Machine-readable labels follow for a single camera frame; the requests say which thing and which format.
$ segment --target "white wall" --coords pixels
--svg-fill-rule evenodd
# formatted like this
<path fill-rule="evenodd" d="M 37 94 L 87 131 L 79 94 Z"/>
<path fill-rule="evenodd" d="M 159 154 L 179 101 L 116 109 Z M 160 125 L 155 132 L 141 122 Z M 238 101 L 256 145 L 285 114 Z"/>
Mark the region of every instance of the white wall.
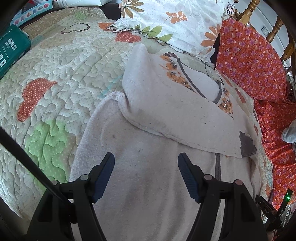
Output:
<path fill-rule="evenodd" d="M 248 4 L 249 0 L 240 0 L 239 3 L 235 4 L 236 9 L 239 12 L 243 12 Z M 261 29 L 265 26 L 269 32 L 272 31 L 274 24 L 276 23 L 277 14 L 269 7 L 263 0 L 260 1 L 258 7 L 255 9 L 251 16 L 250 24 L 263 36 Z M 288 33 L 285 26 L 282 26 L 279 32 L 276 34 L 274 40 L 271 42 L 272 47 L 276 50 L 278 55 L 281 57 L 284 53 L 284 49 L 289 43 Z"/>

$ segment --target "blue gripper pad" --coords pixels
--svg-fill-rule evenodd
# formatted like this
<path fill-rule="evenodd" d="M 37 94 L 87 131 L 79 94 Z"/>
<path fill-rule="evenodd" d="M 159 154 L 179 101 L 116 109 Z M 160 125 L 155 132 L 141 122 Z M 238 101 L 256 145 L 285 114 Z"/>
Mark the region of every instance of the blue gripper pad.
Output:
<path fill-rule="evenodd" d="M 95 192 L 92 196 L 92 203 L 96 203 L 98 199 L 102 198 L 106 186 L 109 182 L 110 176 L 115 166 L 115 157 L 112 153 L 107 153 L 101 164 L 98 166 L 101 168 L 101 172 L 95 181 Z"/>
<path fill-rule="evenodd" d="M 178 167 L 189 192 L 191 198 L 193 198 L 197 203 L 200 203 L 200 197 L 198 195 L 198 183 L 194 178 L 192 172 L 189 169 L 188 164 L 193 164 L 187 157 L 185 153 L 181 153 L 178 156 Z"/>

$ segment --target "black rod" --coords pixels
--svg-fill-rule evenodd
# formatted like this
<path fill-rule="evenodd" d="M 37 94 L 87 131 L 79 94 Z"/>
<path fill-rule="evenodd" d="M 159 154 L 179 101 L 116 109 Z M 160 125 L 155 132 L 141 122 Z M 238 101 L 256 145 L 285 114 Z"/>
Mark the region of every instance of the black rod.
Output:
<path fill-rule="evenodd" d="M 59 200 L 61 200 L 65 206 L 72 211 L 73 204 L 61 193 L 60 190 L 56 189 L 47 176 L 40 170 L 40 168 L 32 161 L 28 154 L 20 147 L 15 140 L 8 135 L 2 127 L 0 127 L 0 143 L 12 154 L 16 159 L 18 159 L 25 168 L 33 174 L 34 177 L 38 179 L 43 186 L 46 187 L 52 195 L 55 195 Z"/>

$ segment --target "quilted bedspread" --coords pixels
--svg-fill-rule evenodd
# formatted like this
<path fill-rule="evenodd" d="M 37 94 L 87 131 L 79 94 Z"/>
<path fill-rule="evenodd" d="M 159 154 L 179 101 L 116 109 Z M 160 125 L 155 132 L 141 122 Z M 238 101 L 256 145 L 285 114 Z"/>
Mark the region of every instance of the quilted bedspread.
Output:
<path fill-rule="evenodd" d="M 138 43 L 143 43 L 149 53 L 178 54 L 189 67 L 230 82 L 231 94 L 253 120 L 261 138 L 253 100 L 234 82 L 198 59 L 153 39 L 106 30 L 111 23 L 97 7 L 47 14 L 24 28 L 32 39 L 32 48 L 0 81 L 1 126 L 49 179 L 68 181 L 90 116 L 106 95 L 122 89 L 125 65 Z M 270 171 L 263 148 L 259 153 L 264 190 Z M 2 146 L 0 160 L 0 196 L 19 216 L 30 220 L 44 187 Z"/>

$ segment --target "pillow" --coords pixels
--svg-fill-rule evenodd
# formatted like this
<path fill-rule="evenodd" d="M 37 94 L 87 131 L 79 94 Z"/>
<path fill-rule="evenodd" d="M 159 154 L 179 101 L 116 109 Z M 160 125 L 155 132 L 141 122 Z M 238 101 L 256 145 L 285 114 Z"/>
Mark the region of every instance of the pillow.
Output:
<path fill-rule="evenodd" d="M 227 5 L 228 0 L 123 0 L 121 18 L 112 27 L 138 30 L 209 61 Z"/>

